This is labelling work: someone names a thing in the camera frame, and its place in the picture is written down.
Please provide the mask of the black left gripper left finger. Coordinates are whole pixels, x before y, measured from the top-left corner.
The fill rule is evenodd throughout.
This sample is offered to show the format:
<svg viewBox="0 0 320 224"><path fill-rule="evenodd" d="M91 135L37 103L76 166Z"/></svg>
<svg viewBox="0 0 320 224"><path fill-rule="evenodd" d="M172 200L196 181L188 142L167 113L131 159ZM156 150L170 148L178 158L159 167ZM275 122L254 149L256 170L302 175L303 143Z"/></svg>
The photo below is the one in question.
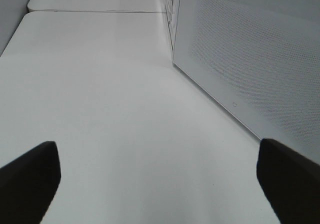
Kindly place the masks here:
<svg viewBox="0 0 320 224"><path fill-rule="evenodd" d="M39 224L61 181L54 141L43 142L0 169L0 222Z"/></svg>

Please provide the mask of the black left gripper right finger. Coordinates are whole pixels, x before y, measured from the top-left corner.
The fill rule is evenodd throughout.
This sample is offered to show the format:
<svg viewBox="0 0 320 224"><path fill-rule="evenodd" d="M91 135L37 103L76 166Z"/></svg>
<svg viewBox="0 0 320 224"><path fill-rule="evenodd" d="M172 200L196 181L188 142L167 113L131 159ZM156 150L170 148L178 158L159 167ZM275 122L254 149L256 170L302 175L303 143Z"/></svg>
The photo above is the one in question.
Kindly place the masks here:
<svg viewBox="0 0 320 224"><path fill-rule="evenodd" d="M320 166L275 139L262 139L256 177L282 224L320 222Z"/></svg>

